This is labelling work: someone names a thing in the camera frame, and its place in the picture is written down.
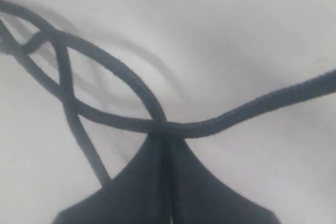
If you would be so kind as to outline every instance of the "white surface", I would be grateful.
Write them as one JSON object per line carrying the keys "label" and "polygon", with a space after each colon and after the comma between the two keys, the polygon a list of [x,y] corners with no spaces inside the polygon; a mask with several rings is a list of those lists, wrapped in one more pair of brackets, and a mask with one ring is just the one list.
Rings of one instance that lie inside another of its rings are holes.
{"label": "white surface", "polygon": [[[12,1],[123,60],[159,97],[170,121],[208,119],[336,68],[336,0]],[[78,97],[108,111],[148,117],[124,84],[85,57],[71,58],[76,73],[99,94],[93,98],[78,83]],[[41,56],[34,59],[55,75]],[[0,223],[50,223],[99,184],[60,102],[14,58],[1,55],[0,61]],[[283,224],[333,224],[335,98],[188,142],[216,176],[272,209]],[[144,139],[83,121],[111,176]]]}

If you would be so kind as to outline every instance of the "black rope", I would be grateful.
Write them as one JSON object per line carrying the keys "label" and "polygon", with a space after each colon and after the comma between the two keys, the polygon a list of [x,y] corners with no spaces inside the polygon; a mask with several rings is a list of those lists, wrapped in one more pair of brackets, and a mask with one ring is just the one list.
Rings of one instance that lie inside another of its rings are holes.
{"label": "black rope", "polygon": [[[240,122],[279,108],[336,92],[336,70],[333,70],[303,83],[263,95],[213,119],[194,123],[167,122],[162,107],[151,90],[120,60],[82,38],[56,30],[46,20],[24,7],[0,0],[0,12],[24,19],[40,30],[27,43],[20,45],[0,20],[0,37],[6,50],[33,78],[63,103],[71,130],[87,157],[90,156],[90,149],[94,149],[94,147],[83,129],[78,115],[96,123],[128,131],[197,138],[219,133]],[[60,84],[47,76],[29,57],[29,54],[48,41],[51,42],[56,53]],[[141,99],[152,120],[105,113],[78,100],[73,93],[72,71],[67,47],[86,55],[124,81]],[[94,170],[96,170],[94,167],[100,167],[97,170],[102,170],[101,161],[93,157],[88,159],[91,160],[90,163]],[[102,171],[99,174],[101,183],[104,183],[108,179],[107,172]]]}

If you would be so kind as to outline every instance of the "white fabric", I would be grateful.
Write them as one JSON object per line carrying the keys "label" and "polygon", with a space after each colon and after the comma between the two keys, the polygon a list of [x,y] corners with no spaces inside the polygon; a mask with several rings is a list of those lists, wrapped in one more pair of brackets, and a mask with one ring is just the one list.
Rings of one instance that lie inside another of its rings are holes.
{"label": "white fabric", "polygon": [[[130,66],[170,121],[217,116],[259,95],[336,68],[336,0],[10,0],[55,20]],[[40,55],[34,59],[57,73]],[[148,118],[113,75],[71,53],[77,95],[106,111]],[[0,223],[50,223],[99,189],[61,103],[11,56],[0,59]],[[231,188],[283,224],[336,223],[336,96],[188,140]],[[111,176],[144,135],[83,120]]]}

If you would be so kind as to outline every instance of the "drawstring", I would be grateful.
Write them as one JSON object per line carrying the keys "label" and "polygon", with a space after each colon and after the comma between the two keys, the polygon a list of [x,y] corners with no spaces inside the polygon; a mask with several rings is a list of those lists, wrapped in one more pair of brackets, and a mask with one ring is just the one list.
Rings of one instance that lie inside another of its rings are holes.
{"label": "drawstring", "polygon": [[[27,43],[20,45],[0,20],[2,44],[33,78],[63,103],[71,130],[102,184],[109,179],[109,176],[105,168],[102,169],[102,162],[80,123],[78,115],[122,130],[197,138],[219,133],[240,122],[279,108],[336,92],[336,70],[333,70],[300,84],[263,95],[213,119],[194,123],[167,122],[163,109],[151,90],[120,60],[82,38],[53,28],[49,22],[24,7],[0,0],[0,12],[24,19],[40,30]],[[56,53],[60,84],[46,75],[29,57],[29,54],[48,41],[51,42]],[[152,119],[129,118],[105,113],[78,100],[73,93],[68,47],[101,64],[124,81],[141,99]]]}

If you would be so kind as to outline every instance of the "black strap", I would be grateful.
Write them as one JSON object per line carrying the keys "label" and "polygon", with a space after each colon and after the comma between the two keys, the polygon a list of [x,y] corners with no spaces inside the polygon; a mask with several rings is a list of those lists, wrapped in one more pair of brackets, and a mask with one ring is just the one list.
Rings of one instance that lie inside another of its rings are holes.
{"label": "black strap", "polygon": [[[112,55],[82,38],[54,29],[46,20],[24,7],[0,0],[0,12],[22,18],[40,29],[27,43],[20,45],[3,22],[0,22],[0,37],[7,50],[9,48],[11,54],[27,72],[64,104],[71,130],[102,184],[108,179],[107,172],[102,168],[102,162],[87,137],[78,114],[88,120],[123,130],[197,138],[219,133],[237,123],[285,106],[336,92],[336,70],[333,70],[303,83],[263,95],[213,119],[185,124],[167,122],[164,112],[151,90],[131,69]],[[47,41],[52,43],[56,53],[60,85],[48,77],[28,56]],[[148,109],[152,120],[105,113],[78,100],[73,93],[67,47],[95,60],[129,85]]]}

